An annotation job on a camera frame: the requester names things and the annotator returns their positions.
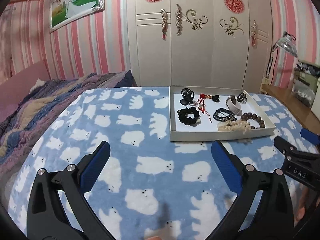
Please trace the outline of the white strap wrist watch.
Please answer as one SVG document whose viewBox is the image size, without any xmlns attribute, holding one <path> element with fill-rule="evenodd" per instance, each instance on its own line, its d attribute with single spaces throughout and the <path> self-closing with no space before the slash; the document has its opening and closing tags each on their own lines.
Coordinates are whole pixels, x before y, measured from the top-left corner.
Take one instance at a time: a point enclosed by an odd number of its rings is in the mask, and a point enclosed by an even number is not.
<svg viewBox="0 0 320 240">
<path fill-rule="evenodd" d="M 226 100 L 227 108 L 235 115 L 242 115 L 242 108 L 240 103 L 237 101 L 235 95 L 230 95 Z"/>
</svg>

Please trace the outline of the small black hair clip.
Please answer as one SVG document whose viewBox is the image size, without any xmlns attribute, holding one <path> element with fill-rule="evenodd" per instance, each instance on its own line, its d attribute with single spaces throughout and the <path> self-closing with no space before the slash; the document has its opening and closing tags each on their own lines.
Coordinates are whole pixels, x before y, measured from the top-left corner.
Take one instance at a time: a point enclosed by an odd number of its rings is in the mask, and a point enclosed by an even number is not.
<svg viewBox="0 0 320 240">
<path fill-rule="evenodd" d="M 220 102 L 220 96 L 219 95 L 212 95 L 212 101 L 213 102 Z"/>
</svg>

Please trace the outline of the black scrunchie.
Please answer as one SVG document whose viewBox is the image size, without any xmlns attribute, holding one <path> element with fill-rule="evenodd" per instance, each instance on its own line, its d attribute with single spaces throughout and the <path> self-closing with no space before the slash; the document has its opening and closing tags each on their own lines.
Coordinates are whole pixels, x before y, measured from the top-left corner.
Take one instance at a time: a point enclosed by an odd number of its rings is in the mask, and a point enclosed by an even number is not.
<svg viewBox="0 0 320 240">
<path fill-rule="evenodd" d="M 177 111 L 178 119 L 185 126 L 197 126 L 200 124 L 200 114 L 195 107 L 185 107 Z"/>
</svg>

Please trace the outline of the red knot orange charm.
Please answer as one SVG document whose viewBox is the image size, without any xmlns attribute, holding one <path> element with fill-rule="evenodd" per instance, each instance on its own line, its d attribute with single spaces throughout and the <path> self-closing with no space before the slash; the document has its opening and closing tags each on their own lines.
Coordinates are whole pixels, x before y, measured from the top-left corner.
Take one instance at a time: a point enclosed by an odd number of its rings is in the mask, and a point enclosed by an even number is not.
<svg viewBox="0 0 320 240">
<path fill-rule="evenodd" d="M 195 105 L 202 114 L 205 114 L 208 117 L 210 123 L 212 123 L 211 116 L 206 110 L 206 104 L 205 104 L 206 99 L 212 99 L 212 96 L 201 93 Z"/>
</svg>

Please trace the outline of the large black hair claw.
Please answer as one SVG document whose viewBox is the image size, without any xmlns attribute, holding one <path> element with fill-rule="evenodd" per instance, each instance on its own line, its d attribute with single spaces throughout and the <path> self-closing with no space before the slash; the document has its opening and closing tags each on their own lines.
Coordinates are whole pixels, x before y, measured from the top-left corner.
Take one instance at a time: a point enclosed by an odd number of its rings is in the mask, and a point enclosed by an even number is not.
<svg viewBox="0 0 320 240">
<path fill-rule="evenodd" d="M 192 105 L 194 103 L 195 93 L 191 89 L 189 88 L 182 89 L 181 96 L 182 96 L 182 99 L 180 100 L 180 104 L 187 106 L 187 105 Z"/>
</svg>

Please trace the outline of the green storage box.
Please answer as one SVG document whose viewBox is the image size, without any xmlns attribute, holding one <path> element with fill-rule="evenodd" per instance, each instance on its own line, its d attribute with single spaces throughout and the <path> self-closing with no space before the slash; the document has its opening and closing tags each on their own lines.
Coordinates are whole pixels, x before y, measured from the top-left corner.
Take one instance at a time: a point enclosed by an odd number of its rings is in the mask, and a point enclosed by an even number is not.
<svg viewBox="0 0 320 240">
<path fill-rule="evenodd" d="M 319 65 L 298 60 L 294 71 L 292 92 L 307 107 L 311 108 L 319 85 Z"/>
</svg>

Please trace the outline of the striped knitted purple blanket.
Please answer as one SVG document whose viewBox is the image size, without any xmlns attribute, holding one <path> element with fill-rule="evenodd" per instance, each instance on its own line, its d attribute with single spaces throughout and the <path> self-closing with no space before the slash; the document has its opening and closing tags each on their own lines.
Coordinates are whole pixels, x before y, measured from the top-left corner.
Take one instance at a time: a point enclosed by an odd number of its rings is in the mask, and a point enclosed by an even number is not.
<svg viewBox="0 0 320 240">
<path fill-rule="evenodd" d="M 84 91 L 132 87 L 130 70 L 89 74 L 79 79 L 50 80 L 27 95 L 1 123 L 1 184 L 19 171 L 31 149 L 53 121 Z"/>
</svg>

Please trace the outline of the clear shade desk lamp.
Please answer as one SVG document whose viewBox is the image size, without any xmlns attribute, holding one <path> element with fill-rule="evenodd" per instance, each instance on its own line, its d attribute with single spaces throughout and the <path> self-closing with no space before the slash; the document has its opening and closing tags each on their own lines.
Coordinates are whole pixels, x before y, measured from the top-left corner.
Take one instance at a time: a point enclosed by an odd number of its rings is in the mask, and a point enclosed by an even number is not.
<svg viewBox="0 0 320 240">
<path fill-rule="evenodd" d="M 273 53 L 277 49 L 282 49 L 286 53 L 289 53 L 293 57 L 297 58 L 298 57 L 298 52 L 297 48 L 295 45 L 296 37 L 294 35 L 289 34 L 287 31 L 283 32 L 281 38 L 279 38 L 275 44 L 272 46 L 271 51 L 270 51 L 270 58 L 268 60 L 267 68 L 266 68 L 266 78 L 270 78 L 270 73 L 272 69 L 272 65 L 275 62 L 275 59 L 273 57 Z"/>
</svg>

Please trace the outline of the blue polar bear blanket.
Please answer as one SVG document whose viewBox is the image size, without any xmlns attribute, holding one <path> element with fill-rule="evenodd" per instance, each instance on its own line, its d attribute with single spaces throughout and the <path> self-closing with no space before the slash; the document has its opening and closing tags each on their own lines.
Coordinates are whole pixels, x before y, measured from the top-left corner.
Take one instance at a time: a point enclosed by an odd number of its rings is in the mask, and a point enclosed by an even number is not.
<svg viewBox="0 0 320 240">
<path fill-rule="evenodd" d="M 63 170 L 102 141 L 111 156 L 85 197 L 117 239 L 205 239 L 235 200 L 211 156 L 212 115 L 237 90 L 206 101 L 199 126 L 178 120 L 180 90 L 93 89 L 80 94 L 46 129 L 18 171 L 8 212 L 22 230 L 39 169 Z"/>
</svg>

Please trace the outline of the red tassel right ornament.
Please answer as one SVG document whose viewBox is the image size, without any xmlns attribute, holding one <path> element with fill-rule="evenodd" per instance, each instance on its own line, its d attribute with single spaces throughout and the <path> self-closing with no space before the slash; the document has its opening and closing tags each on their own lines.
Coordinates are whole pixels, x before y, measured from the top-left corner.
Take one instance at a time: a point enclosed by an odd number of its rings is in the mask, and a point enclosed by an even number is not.
<svg viewBox="0 0 320 240">
<path fill-rule="evenodd" d="M 253 21 L 253 26 L 252 26 L 252 47 L 256 48 L 257 47 L 257 23 L 256 21 Z"/>
</svg>

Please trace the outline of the cream ornate wardrobe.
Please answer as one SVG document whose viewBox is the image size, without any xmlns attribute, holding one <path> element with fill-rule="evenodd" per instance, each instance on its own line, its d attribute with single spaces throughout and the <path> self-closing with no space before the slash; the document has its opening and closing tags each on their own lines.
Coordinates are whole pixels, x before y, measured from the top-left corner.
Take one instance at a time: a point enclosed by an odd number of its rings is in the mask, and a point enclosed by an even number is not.
<svg viewBox="0 0 320 240">
<path fill-rule="evenodd" d="M 270 0 L 127 0 L 130 63 L 140 86 L 204 86 L 257 93 L 272 43 Z M 161 9 L 168 13 L 162 39 Z M 257 47 L 252 47 L 253 21 Z"/>
</svg>

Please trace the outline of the red paper cut right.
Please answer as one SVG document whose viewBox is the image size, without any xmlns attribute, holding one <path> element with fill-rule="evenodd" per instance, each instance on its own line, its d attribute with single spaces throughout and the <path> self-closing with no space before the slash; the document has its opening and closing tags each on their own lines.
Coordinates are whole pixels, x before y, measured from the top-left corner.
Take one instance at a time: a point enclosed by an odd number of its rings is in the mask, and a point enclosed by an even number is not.
<svg viewBox="0 0 320 240">
<path fill-rule="evenodd" d="M 228 10 L 235 14 L 243 13 L 245 5 L 242 0 L 224 0 L 225 6 Z"/>
</svg>

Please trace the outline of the red tassel door ornament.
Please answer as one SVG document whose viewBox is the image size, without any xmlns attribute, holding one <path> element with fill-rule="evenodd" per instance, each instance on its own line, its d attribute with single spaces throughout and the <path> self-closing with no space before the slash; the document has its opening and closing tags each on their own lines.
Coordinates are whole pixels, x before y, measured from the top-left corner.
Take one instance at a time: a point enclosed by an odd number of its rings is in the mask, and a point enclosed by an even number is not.
<svg viewBox="0 0 320 240">
<path fill-rule="evenodd" d="M 162 39 L 165 41 L 167 39 L 167 29 L 168 29 L 168 13 L 165 9 L 161 9 L 161 16 L 162 16 Z"/>
</svg>

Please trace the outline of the framed wedding picture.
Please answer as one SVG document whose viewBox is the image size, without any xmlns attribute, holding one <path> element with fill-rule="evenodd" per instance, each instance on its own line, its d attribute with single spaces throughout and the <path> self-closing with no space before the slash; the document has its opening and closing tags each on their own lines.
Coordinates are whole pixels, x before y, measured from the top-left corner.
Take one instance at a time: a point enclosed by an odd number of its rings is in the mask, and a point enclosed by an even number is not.
<svg viewBox="0 0 320 240">
<path fill-rule="evenodd" d="M 84 16 L 103 11 L 104 0 L 52 0 L 49 9 L 50 32 Z"/>
</svg>

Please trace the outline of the wall power socket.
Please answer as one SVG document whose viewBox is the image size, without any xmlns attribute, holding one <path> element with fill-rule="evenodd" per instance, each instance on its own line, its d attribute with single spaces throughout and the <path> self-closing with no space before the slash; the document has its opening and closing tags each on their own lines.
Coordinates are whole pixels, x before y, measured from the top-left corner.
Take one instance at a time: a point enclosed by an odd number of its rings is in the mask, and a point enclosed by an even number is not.
<svg viewBox="0 0 320 240">
<path fill-rule="evenodd" d="M 269 85 L 270 84 L 270 79 L 263 77 L 263 81 L 262 81 L 263 85 Z"/>
</svg>

